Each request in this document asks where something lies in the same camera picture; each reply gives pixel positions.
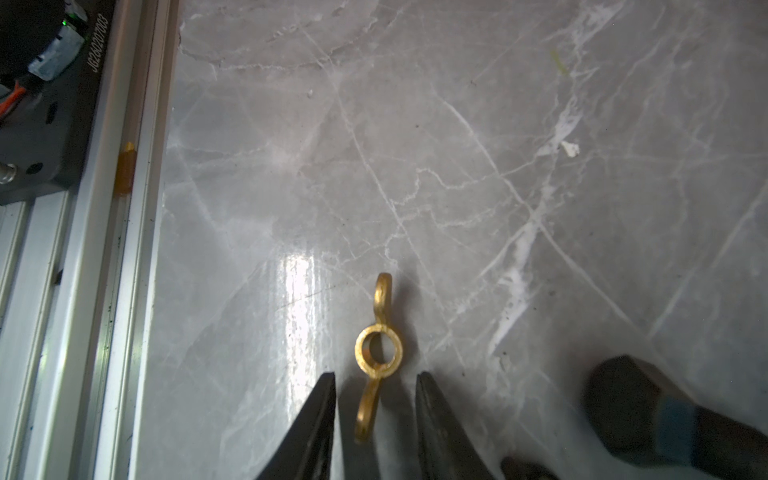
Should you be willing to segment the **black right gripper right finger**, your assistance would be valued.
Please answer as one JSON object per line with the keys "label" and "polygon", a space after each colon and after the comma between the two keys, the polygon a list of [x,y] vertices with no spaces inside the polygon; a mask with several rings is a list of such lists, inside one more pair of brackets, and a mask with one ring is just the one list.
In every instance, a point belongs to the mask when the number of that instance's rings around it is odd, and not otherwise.
{"label": "black right gripper right finger", "polygon": [[433,375],[417,375],[418,459],[423,479],[493,479]]}

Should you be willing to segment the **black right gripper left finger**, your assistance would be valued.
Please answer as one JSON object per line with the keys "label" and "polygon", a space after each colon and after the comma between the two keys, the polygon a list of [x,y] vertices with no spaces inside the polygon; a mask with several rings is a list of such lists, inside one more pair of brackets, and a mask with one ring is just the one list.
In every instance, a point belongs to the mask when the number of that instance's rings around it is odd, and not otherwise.
{"label": "black right gripper left finger", "polygon": [[336,381],[323,373],[258,479],[329,479],[336,413]]}

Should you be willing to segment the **brass wing nut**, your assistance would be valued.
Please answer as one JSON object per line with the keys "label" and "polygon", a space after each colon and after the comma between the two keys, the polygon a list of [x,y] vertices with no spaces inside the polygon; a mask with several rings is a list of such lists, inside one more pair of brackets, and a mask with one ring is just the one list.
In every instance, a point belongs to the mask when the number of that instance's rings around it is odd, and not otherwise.
{"label": "brass wing nut", "polygon": [[393,277],[380,273],[373,295],[374,323],[360,332],[354,348],[356,362],[368,377],[355,418],[358,444],[371,438],[382,382],[398,371],[404,358],[403,342],[392,322],[392,300]]}

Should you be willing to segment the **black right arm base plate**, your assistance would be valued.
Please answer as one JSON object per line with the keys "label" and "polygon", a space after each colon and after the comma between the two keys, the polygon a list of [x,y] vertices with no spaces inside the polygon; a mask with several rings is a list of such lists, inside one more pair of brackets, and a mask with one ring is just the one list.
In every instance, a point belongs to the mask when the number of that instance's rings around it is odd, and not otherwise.
{"label": "black right arm base plate", "polygon": [[114,10],[112,1],[2,2],[2,204],[79,182]]}

